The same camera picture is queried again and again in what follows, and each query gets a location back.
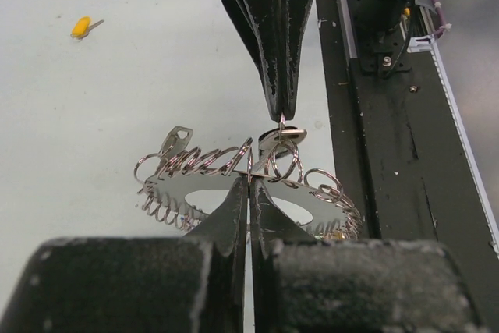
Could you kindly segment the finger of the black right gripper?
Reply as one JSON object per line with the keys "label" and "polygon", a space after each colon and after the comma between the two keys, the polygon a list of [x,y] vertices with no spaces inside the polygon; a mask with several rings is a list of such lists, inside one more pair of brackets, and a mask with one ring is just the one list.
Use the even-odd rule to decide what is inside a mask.
{"label": "finger of the black right gripper", "polygon": [[296,113],[303,36],[313,0],[278,0],[279,5],[279,112],[286,119]]}
{"label": "finger of the black right gripper", "polygon": [[270,117],[281,118],[278,0],[222,0],[222,4],[257,68]]}

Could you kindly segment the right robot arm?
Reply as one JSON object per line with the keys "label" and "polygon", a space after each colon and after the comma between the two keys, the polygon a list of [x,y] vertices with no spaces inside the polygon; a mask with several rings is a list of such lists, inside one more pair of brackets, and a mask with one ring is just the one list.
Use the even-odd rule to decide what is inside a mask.
{"label": "right robot arm", "polygon": [[[303,35],[313,0],[221,0],[259,73],[271,120],[296,113]],[[369,29],[388,31],[414,0],[366,0]]]}

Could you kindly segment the metal disc keyring organizer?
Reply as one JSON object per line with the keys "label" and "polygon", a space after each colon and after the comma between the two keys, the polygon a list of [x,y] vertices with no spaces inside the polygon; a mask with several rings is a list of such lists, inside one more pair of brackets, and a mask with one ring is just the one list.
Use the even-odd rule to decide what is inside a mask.
{"label": "metal disc keyring organizer", "polygon": [[240,188],[242,202],[250,204],[254,199],[258,214],[267,211],[270,204],[284,202],[301,208],[299,217],[282,207],[278,211],[316,239],[359,237],[363,220],[343,185],[326,170],[305,169],[299,148],[256,172],[253,138],[239,146],[210,151],[188,144],[172,158],[161,156],[159,151],[141,158],[133,171],[140,184],[138,193],[145,198],[141,209],[159,223],[190,232],[213,217],[219,206],[194,202],[194,196],[218,193],[225,199],[229,190]]}

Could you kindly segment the black solid tag key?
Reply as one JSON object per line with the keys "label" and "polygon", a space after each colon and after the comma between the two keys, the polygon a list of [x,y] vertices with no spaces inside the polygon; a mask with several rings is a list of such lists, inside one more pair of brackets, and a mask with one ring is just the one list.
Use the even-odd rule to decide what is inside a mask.
{"label": "black solid tag key", "polygon": [[253,163],[253,170],[263,170],[272,162],[292,155],[298,145],[305,140],[307,131],[296,126],[287,126],[284,118],[276,129],[268,130],[258,138],[258,160]]}

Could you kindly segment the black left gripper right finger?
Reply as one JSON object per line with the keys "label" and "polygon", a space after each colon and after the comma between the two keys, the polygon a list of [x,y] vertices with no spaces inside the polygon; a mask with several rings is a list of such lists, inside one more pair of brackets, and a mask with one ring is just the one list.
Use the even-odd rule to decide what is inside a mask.
{"label": "black left gripper right finger", "polygon": [[249,193],[258,332],[485,332],[448,249],[434,241],[318,240]]}

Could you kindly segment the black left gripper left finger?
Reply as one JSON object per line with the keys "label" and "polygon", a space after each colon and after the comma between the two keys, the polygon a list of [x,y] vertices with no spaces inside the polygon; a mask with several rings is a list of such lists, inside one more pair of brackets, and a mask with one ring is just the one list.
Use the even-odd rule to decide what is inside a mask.
{"label": "black left gripper left finger", "polygon": [[241,332],[248,182],[182,237],[60,237],[29,259],[4,332]]}

